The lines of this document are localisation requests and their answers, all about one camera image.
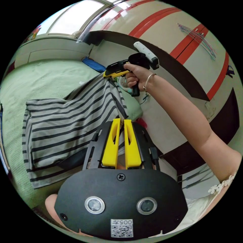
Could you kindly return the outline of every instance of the qr code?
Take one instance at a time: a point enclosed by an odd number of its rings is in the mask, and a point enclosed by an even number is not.
[[[133,237],[133,220],[131,219],[112,219],[111,237],[131,238]]]

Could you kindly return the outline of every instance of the silver bracelet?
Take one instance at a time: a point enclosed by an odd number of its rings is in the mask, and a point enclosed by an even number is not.
[[[150,77],[153,76],[153,75],[156,75],[156,73],[152,73],[152,74],[150,74],[149,77],[147,78],[147,81],[146,81],[146,83],[145,83],[145,86],[143,87],[143,88],[144,88],[144,91],[146,91],[148,81],[149,81]]]

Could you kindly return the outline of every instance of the striped cloth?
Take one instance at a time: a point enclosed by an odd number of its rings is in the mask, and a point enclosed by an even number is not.
[[[63,169],[58,163],[83,151],[98,127],[114,118],[123,122],[127,107],[116,82],[99,74],[64,99],[26,102],[22,134],[24,164],[33,188],[66,179],[82,169]],[[121,133],[119,151],[124,151]]]

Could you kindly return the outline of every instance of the screw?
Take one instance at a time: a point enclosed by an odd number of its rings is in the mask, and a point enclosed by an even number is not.
[[[124,174],[121,174],[121,173],[120,173],[120,174],[117,175],[117,180],[119,180],[119,181],[123,181],[123,180],[125,180],[125,178],[126,178],[126,177],[125,177]]]
[[[68,217],[64,213],[61,213],[60,216],[61,216],[62,220],[64,220],[64,221],[68,220]]]
[[[179,217],[175,218],[175,219],[174,219],[174,222],[175,222],[175,223],[178,222],[179,219],[180,219]]]

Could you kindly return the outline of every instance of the white fan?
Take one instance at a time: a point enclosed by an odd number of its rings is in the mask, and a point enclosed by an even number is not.
[[[127,83],[126,83],[126,78],[125,77],[118,77],[117,78],[117,83],[119,85],[119,87],[121,89],[123,89],[124,91],[128,92],[128,93],[132,93],[132,90],[127,86]]]

